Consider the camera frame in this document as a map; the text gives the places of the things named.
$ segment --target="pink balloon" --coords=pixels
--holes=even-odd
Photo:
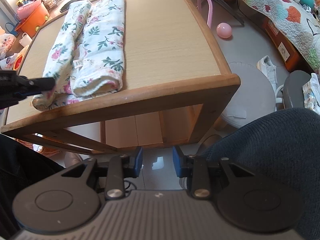
[[[217,34],[224,39],[229,38],[232,35],[231,26],[227,23],[220,23],[217,26]]]

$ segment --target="tissue packet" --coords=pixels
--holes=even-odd
[[[304,107],[320,114],[320,85],[318,76],[315,73],[312,73],[308,83],[302,86],[302,91]]]

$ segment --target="ribbed gray panel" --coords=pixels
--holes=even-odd
[[[301,240],[290,230],[257,235],[229,225],[208,201],[185,191],[134,190],[122,200],[109,201],[86,225],[61,235],[22,231],[16,240]]]

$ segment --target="dark blue pants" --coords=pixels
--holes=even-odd
[[[264,116],[226,136],[202,155],[228,157],[300,192],[304,213],[296,231],[320,239],[320,116],[293,108]]]

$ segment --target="orange storage bin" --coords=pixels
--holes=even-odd
[[[49,19],[48,10],[44,7],[43,3],[41,3],[27,19],[23,20],[16,27],[15,30],[17,32],[21,31],[27,33],[32,38],[47,19]]]

